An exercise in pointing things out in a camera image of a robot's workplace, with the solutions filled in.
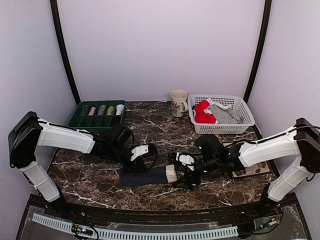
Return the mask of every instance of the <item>mug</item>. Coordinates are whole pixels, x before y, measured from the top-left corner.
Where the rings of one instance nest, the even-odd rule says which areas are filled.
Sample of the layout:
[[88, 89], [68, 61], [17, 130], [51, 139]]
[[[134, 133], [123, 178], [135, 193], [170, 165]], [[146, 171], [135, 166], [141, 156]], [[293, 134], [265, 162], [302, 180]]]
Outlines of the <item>mug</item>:
[[188, 110], [186, 102], [188, 94], [183, 90], [174, 90], [171, 92], [171, 112], [175, 117], [182, 117]]

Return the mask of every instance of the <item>red cloth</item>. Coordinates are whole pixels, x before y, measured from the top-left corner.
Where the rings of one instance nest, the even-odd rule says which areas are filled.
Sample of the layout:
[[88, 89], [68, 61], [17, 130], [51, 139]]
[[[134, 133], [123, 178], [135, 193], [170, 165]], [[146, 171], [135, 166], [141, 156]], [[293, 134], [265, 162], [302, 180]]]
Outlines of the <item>red cloth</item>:
[[210, 103], [207, 100], [203, 100], [198, 105], [195, 106], [195, 116], [194, 120], [198, 124], [215, 124], [216, 118], [212, 114], [205, 113], [205, 109], [210, 106]]

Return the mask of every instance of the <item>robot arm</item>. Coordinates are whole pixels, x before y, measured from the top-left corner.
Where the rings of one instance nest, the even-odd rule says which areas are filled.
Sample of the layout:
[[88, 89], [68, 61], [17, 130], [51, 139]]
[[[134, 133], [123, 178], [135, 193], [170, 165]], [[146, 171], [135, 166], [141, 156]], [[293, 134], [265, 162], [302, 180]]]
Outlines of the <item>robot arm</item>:
[[[132, 137], [132, 146], [125, 147]], [[8, 137], [10, 166], [20, 169], [51, 208], [60, 216], [69, 213], [67, 202], [58, 186], [39, 164], [35, 156], [36, 147], [49, 146], [69, 149], [112, 159], [122, 164], [124, 174], [144, 173], [147, 168], [143, 158], [154, 157], [157, 160], [157, 148], [153, 144], [133, 147], [133, 133], [120, 123], [110, 132], [91, 133], [86, 130], [72, 129], [56, 125], [37, 117], [35, 112], [28, 112], [14, 127]]]
[[190, 155], [176, 155], [176, 160], [182, 164], [192, 164], [185, 167], [184, 176], [173, 187], [193, 189], [201, 183], [201, 175], [205, 173], [220, 170], [231, 174], [268, 160], [296, 156], [261, 198], [261, 205], [275, 206], [306, 177], [320, 172], [320, 133], [310, 126], [308, 121], [300, 118], [295, 126], [279, 134], [257, 141], [236, 142], [227, 147], [213, 134], [202, 135], [195, 145], [203, 159], [194, 161]]

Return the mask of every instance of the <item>lavender wall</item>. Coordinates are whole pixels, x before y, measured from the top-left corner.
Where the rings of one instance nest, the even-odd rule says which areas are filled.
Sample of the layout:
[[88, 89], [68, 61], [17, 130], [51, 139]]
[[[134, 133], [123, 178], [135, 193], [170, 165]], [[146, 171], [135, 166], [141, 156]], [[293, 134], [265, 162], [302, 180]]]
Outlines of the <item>lavender wall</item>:
[[[320, 126], [320, 1], [274, 0], [249, 107], [264, 136], [304, 117]], [[280, 172], [292, 162], [277, 161]], [[313, 239], [320, 239], [319, 176], [296, 193]]]
[[83, 100], [243, 96], [264, 0], [59, 1]]
[[[9, 167], [8, 134], [28, 112], [65, 124], [75, 108], [61, 60], [50, 1], [0, 1], [0, 239], [16, 239], [32, 191]], [[54, 149], [38, 151], [45, 168]]]

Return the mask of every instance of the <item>laundry basket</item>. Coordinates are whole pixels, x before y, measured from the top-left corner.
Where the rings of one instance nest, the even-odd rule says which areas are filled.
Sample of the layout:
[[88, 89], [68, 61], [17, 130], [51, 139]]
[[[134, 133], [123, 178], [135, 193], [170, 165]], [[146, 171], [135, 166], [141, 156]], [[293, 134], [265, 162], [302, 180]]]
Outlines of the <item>laundry basket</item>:
[[[225, 106], [231, 105], [232, 111], [243, 117], [243, 124], [197, 123], [192, 107], [208, 98]], [[248, 127], [255, 124], [254, 116], [248, 105], [238, 96], [191, 94], [188, 96], [188, 108], [191, 122], [194, 124], [194, 130], [197, 134], [243, 134]]]

